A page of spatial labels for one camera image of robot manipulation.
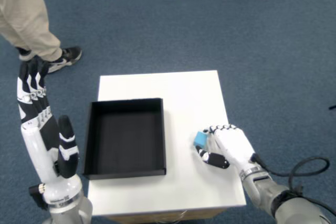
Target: person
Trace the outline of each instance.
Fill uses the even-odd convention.
[[[49,31],[44,0],[0,0],[0,34],[18,49],[21,61],[35,55],[49,62],[49,73],[77,62],[81,48],[60,48],[60,41]]]

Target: sneaker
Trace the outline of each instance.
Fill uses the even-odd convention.
[[[31,50],[25,50],[21,47],[16,48],[19,51],[19,59],[22,61],[30,61],[35,54]]]
[[[80,47],[70,47],[62,49],[62,55],[59,59],[49,63],[48,73],[53,73],[65,66],[71,66],[76,63],[82,55]]]

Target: cardboard box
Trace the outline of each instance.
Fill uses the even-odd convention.
[[[165,175],[163,100],[91,103],[85,152],[88,179]]]

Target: white table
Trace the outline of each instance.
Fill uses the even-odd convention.
[[[217,209],[246,204],[234,167],[201,161],[193,139],[204,127],[227,123],[217,71],[101,76],[98,101],[163,98],[165,176],[89,182],[94,216]]]

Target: khaki pants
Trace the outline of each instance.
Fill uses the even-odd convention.
[[[0,34],[47,61],[62,54],[60,41],[49,31],[44,0],[0,0]]]

